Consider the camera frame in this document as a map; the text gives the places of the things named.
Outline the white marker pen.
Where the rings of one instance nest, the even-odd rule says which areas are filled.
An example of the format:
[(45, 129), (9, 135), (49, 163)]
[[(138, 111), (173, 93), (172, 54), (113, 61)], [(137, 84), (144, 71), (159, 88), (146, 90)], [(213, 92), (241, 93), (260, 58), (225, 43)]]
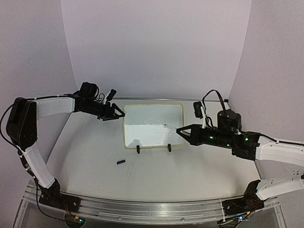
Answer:
[(177, 130), (176, 127), (173, 127), (173, 126), (171, 126), (171, 125), (164, 124), (164, 126), (167, 127), (167, 128), (169, 128), (169, 129), (171, 129), (171, 130), (173, 130), (173, 131), (176, 131), (176, 130)]

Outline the yellow framed small whiteboard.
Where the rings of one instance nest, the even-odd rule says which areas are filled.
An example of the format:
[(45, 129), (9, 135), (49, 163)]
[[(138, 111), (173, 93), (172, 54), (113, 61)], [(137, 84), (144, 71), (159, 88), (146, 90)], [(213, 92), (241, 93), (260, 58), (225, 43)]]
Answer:
[(123, 142), (125, 148), (157, 148), (183, 145), (184, 139), (164, 126), (184, 126), (182, 104), (130, 104), (123, 107)]

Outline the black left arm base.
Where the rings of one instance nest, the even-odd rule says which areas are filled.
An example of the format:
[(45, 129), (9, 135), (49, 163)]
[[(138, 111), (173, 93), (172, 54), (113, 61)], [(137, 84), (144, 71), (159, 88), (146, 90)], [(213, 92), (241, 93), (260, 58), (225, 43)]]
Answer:
[(39, 203), (62, 209), (68, 212), (78, 212), (80, 208), (81, 199), (76, 196), (66, 195), (60, 192), (60, 184), (57, 179), (49, 188), (44, 188), (40, 184), (38, 187), (41, 190)]

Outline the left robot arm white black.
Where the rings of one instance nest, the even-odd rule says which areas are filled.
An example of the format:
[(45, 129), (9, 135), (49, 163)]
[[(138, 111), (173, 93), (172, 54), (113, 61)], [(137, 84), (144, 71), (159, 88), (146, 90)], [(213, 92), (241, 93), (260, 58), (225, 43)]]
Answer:
[(18, 150), (18, 155), (27, 173), (36, 184), (47, 190), (45, 198), (54, 207), (64, 202), (59, 193), (60, 185), (49, 171), (38, 149), (37, 121), (57, 114), (86, 113), (102, 121), (122, 118), (125, 113), (111, 100), (116, 90), (111, 89), (102, 100), (98, 99), (96, 84), (84, 82), (73, 94), (51, 95), (36, 98), (18, 97), (5, 113), (9, 113), (6, 123), (6, 142)]

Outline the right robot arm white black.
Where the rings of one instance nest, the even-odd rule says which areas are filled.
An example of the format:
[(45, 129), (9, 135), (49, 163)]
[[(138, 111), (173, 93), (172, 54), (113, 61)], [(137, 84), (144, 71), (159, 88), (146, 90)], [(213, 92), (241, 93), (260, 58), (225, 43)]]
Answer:
[[(262, 133), (241, 130), (241, 115), (228, 109), (218, 112), (217, 127), (191, 124), (176, 129), (176, 133), (194, 146), (211, 145), (230, 149), (232, 155), (251, 161), (277, 161), (297, 166), (304, 165), (304, 144), (283, 141)], [(258, 180), (248, 185), (260, 200), (303, 190), (304, 177), (294, 172), (290, 178)]]

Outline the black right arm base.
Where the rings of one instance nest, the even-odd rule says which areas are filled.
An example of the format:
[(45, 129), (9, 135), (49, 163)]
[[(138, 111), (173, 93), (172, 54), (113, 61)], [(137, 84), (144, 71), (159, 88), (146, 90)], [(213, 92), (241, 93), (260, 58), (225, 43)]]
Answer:
[(264, 200), (257, 196), (257, 186), (261, 180), (255, 180), (249, 183), (244, 195), (241, 198), (229, 199), (222, 202), (224, 213), (227, 216), (253, 212), (264, 207)]

